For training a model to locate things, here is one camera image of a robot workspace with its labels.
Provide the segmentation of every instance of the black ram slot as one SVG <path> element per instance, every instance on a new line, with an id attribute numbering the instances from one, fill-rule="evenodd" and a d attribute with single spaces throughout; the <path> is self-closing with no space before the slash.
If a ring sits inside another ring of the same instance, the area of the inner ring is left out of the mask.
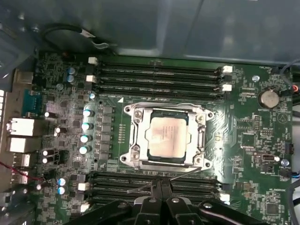
<path id="1" fill-rule="evenodd" d="M 161 83 L 157 81 L 150 82 L 150 80 L 147 80 L 148 82 L 144 81 L 129 81 L 129 80 L 102 80 L 103 82 L 100 84 L 100 86 L 122 86 L 122 87 L 133 87 L 133 88 L 155 88 L 155 89 L 161 89 L 161 90 L 169 90 L 169 91 L 194 91 L 194 92 L 200 92 L 200 93 L 218 93 L 222 94 L 220 92 L 220 87 L 217 87 L 215 85 L 211 84 L 203 84 L 203 83 Z"/>
<path id="2" fill-rule="evenodd" d="M 218 68 L 214 69 L 203 69 L 203 68 L 189 68 L 189 67 L 170 67 L 170 66 L 154 66 L 154 65 L 134 65 L 134 64 L 103 64 L 102 68 L 105 69 L 132 69 L 132 70 L 154 70 L 154 71 L 161 71 L 161 72 L 174 72 L 174 73 L 203 73 L 203 74 L 210 74 L 210 75 L 220 75 L 221 69 Z"/>
<path id="3" fill-rule="evenodd" d="M 133 90 L 130 87 L 104 87 L 97 88 L 100 94 L 106 95 L 124 95 L 124 96 L 142 96 L 150 98 L 176 98 L 176 99 L 187 99 L 187 100 L 201 100 L 201 101 L 215 101 L 221 100 L 223 95 L 219 94 L 205 94 L 205 93 L 170 93 L 165 90 Z"/>
<path id="4" fill-rule="evenodd" d="M 141 180 L 141 181 L 151 181 L 157 177 L 161 177 L 164 179 L 172 178 L 168 176 L 151 176 L 144 174 L 136 174 L 136 173 L 112 173 L 112 172 L 93 172 L 92 178 L 93 180 L 97 179 L 123 179 L 123 180 Z M 173 181 L 173 183 L 177 182 L 191 182 L 191 183 L 201 183 L 201 184 L 212 184 L 216 185 L 218 181 L 216 179 L 206 179 L 206 178 L 190 178 L 190 177 L 182 177 Z"/>
<path id="5" fill-rule="evenodd" d="M 199 74 L 172 74 L 172 73 L 158 73 L 152 71 L 104 71 L 100 77 L 108 78 L 135 78 L 135 79 L 156 79 L 167 81 L 190 81 L 190 82 L 209 82 L 220 84 L 222 80 L 219 76 L 213 75 L 199 75 Z"/>

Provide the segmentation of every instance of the wire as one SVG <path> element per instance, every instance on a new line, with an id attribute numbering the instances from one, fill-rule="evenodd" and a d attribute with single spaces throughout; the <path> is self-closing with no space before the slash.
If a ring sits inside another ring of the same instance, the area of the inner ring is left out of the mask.
<path id="1" fill-rule="evenodd" d="M 300 112 L 298 112 L 298 111 L 292 111 L 292 116 L 294 116 L 294 117 L 297 117 L 297 118 L 300 118 Z"/>
<path id="2" fill-rule="evenodd" d="M 288 205 L 288 208 L 290 211 L 291 221 L 294 225 L 299 225 L 299 222 L 297 220 L 296 213 L 295 213 L 294 202 L 293 202 L 293 193 L 297 187 L 300 187 L 300 180 L 295 181 L 287 189 L 287 205 Z"/>
<path id="3" fill-rule="evenodd" d="M 292 86 L 292 88 L 293 88 L 294 92 L 298 92 L 299 91 L 299 87 L 297 85 L 295 85 L 295 84 Z"/>
<path id="4" fill-rule="evenodd" d="M 299 205 L 300 204 L 300 198 L 296 198 L 295 200 L 293 200 L 294 206 Z"/>
<path id="5" fill-rule="evenodd" d="M 69 30 L 69 31 L 73 31 L 79 34 L 83 34 L 83 33 L 89 33 L 86 30 L 82 29 L 81 27 L 78 26 L 73 26 L 73 25 L 68 25 L 68 24 L 62 24 L 62 23 L 53 23 L 53 24 L 49 24 L 46 26 L 46 28 L 41 31 L 41 36 L 42 39 L 54 50 L 58 51 L 58 52 L 62 52 L 61 48 L 59 48 L 55 43 L 53 43 L 52 41 L 50 41 L 46 36 L 56 30 Z M 89 39 L 94 45 L 96 44 L 100 44 L 105 42 L 104 40 L 92 35 L 89 33 L 89 35 L 84 35 L 87 39 Z"/>
<path id="6" fill-rule="evenodd" d="M 293 86 L 292 81 L 290 81 L 285 75 L 284 72 L 286 69 L 288 69 L 290 66 L 292 66 L 293 64 L 300 62 L 300 59 L 295 59 L 294 61 L 286 64 L 279 72 L 279 75 L 281 76 L 281 78 L 284 80 L 284 82 L 290 86 Z"/>
<path id="7" fill-rule="evenodd" d="M 24 177 L 27 177 L 28 179 L 31 179 L 31 180 L 44 180 L 43 178 L 38 178 L 38 177 L 31 177 L 31 176 L 28 176 L 27 174 L 25 174 L 25 173 L 23 173 L 23 172 L 21 172 L 21 171 L 15 169 L 15 168 L 13 168 L 12 166 L 7 165 L 7 164 L 5 164 L 5 163 L 3 163 L 3 162 L 1 162 L 1 161 L 0 161 L 0 165 L 6 167 L 7 169 L 10 169 L 11 171 L 13 171 L 13 172 L 15 172 L 15 173 L 18 173 L 18 174 L 20 174 L 20 175 L 22 175 L 22 176 L 24 176 Z"/>

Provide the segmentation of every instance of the screw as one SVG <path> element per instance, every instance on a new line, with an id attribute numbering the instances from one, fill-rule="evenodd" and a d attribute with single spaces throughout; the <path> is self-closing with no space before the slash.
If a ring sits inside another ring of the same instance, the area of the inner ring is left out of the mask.
<path id="1" fill-rule="evenodd" d="M 142 111 L 136 110 L 136 111 L 135 111 L 135 117 L 136 117 L 136 118 L 141 118 L 141 117 L 142 117 Z"/>
<path id="2" fill-rule="evenodd" d="M 287 160 L 286 158 L 281 160 L 281 165 L 282 166 L 288 166 L 290 164 L 289 160 Z"/>
<path id="3" fill-rule="evenodd" d="M 26 28 L 25 27 L 20 27 L 20 31 L 25 32 Z"/>
<path id="4" fill-rule="evenodd" d="M 134 159 L 138 159 L 138 158 L 139 158 L 139 153 L 137 153 L 137 152 L 133 153 L 133 154 L 132 154 L 132 157 L 133 157 Z"/>
<path id="5" fill-rule="evenodd" d="M 173 198 L 173 199 L 172 199 L 172 202 L 178 203 L 178 202 L 179 202 L 179 198 Z"/>
<path id="6" fill-rule="evenodd" d="M 135 145 L 135 146 L 132 147 L 132 149 L 135 150 L 135 151 L 139 151 L 140 147 L 138 145 Z"/>
<path id="7" fill-rule="evenodd" d="M 211 209 L 212 208 L 212 205 L 210 203 L 204 203 L 203 205 L 205 208 L 207 209 Z"/>
<path id="8" fill-rule="evenodd" d="M 150 203 L 156 203 L 156 199 L 155 198 L 151 198 L 151 199 L 149 199 L 149 202 Z"/>
<path id="9" fill-rule="evenodd" d="M 20 14 L 18 15 L 18 18 L 19 18 L 20 20 L 24 20 L 24 19 L 25 19 L 25 14 L 24 14 L 24 13 L 20 13 Z"/>
<path id="10" fill-rule="evenodd" d="M 197 122 L 197 123 L 201 123 L 202 120 L 203 120 L 203 116 L 201 116 L 201 115 L 197 115 L 197 116 L 196 116 L 196 122 Z"/>
<path id="11" fill-rule="evenodd" d="M 39 28 L 38 28 L 37 25 L 33 26 L 31 29 L 32 29 L 33 32 L 36 32 L 36 33 L 39 32 Z"/>
<path id="12" fill-rule="evenodd" d="M 252 77 L 252 81 L 254 81 L 254 82 L 259 82 L 260 79 L 261 79 L 261 78 L 260 78 L 258 75 L 254 75 L 254 76 Z"/>
<path id="13" fill-rule="evenodd" d="M 120 205 L 118 205 L 118 208 L 125 208 L 126 204 L 125 203 L 121 203 Z"/>

